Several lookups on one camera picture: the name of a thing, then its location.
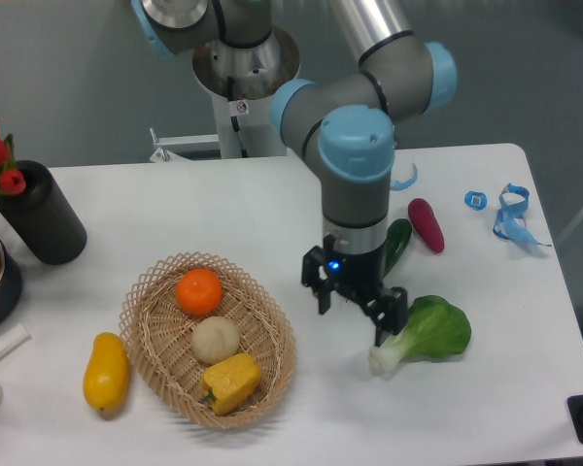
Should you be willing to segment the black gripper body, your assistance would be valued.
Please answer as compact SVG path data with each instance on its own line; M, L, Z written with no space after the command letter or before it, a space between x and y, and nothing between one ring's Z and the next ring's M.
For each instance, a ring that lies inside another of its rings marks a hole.
M312 290L329 286L332 292L357 304L375 325L389 325L397 335L408 322L407 291L383 283L385 248L349 254L335 249L328 234L321 246L314 246L302 258L301 283Z

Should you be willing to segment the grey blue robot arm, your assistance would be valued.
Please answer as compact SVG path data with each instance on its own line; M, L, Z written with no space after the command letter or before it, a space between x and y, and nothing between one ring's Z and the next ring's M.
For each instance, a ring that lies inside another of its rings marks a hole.
M338 293L373 321L375 340L408 320L406 291L387 287L394 126L448 103L458 74L442 45L414 34L396 1L330 5L357 72L320 86L298 76L293 37L267 1L136 1L146 38L163 55L192 54L210 95L221 156L294 152L322 188L323 241L303 257L301 281L325 312Z

